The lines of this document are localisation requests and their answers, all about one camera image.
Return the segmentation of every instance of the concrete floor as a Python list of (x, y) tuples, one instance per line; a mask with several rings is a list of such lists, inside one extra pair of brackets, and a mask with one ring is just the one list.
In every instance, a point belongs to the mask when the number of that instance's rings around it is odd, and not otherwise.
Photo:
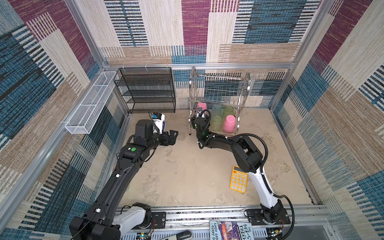
[[(174, 146), (159, 146), (149, 162), (131, 181), (120, 206), (142, 202), (151, 206), (200, 205), (253, 205), (260, 204), (259, 196), (249, 179), (245, 193), (229, 188), (233, 154), (222, 149), (197, 145), (196, 131), (188, 134), (189, 110), (166, 113), (166, 131), (179, 131)], [(128, 137), (135, 132), (140, 119), (148, 114), (133, 114)], [(253, 133), (267, 143), (269, 156), (265, 172), (278, 195), (287, 195), (293, 204), (310, 204), (311, 200), (297, 173), (283, 139), (268, 109), (245, 108), (242, 112), (239, 133)], [(264, 148), (251, 138), (264, 153)]]

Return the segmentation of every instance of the white wire basket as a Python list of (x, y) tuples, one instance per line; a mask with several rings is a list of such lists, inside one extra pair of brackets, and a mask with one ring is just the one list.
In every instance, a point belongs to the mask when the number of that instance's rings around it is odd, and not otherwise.
[(191, 118), (196, 114), (197, 103), (220, 104), (223, 107), (231, 106), (235, 112), (236, 125), (233, 132), (215, 131), (222, 135), (233, 136), (240, 127), (240, 114), (245, 107), (245, 102), (251, 91), (250, 74), (246, 73), (244, 78), (197, 74), (193, 67), (189, 79), (189, 135), (191, 135)]
[(119, 78), (115, 71), (102, 72), (91, 87), (84, 100), (70, 117), (65, 128), (71, 134), (89, 134), (107, 102), (113, 88), (114, 80)]

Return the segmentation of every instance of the book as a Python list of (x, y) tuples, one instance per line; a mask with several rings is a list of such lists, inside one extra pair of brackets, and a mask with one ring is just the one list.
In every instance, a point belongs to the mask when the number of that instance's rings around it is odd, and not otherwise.
[(210, 240), (253, 240), (249, 222), (210, 221)]

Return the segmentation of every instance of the wire mesh shelf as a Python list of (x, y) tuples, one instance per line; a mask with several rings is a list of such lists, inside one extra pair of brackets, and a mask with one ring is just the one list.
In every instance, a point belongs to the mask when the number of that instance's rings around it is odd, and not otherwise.
[(71, 134), (89, 134), (96, 123), (118, 79), (116, 72), (102, 72), (85, 98), (70, 117), (65, 128)]
[(191, 135), (191, 118), (197, 112), (197, 103), (206, 103), (210, 108), (212, 104), (220, 104), (222, 106), (231, 106), (235, 112), (235, 130), (231, 133), (215, 131), (223, 135), (233, 136), (240, 127), (240, 114), (245, 107), (245, 102), (251, 91), (250, 74), (246, 73), (244, 78), (213, 75), (213, 74), (197, 74), (193, 67), (189, 79), (189, 134)]
[(120, 68), (115, 81), (131, 113), (174, 113), (176, 97), (171, 68)]

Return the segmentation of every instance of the pink cup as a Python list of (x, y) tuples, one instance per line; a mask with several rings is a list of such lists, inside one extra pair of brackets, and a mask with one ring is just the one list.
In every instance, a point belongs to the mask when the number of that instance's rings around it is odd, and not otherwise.
[(202, 110), (204, 111), (205, 109), (207, 109), (207, 104), (206, 103), (198, 103), (197, 107), (202, 108)]
[(228, 115), (223, 124), (224, 132), (233, 132), (235, 130), (236, 118), (233, 115)]

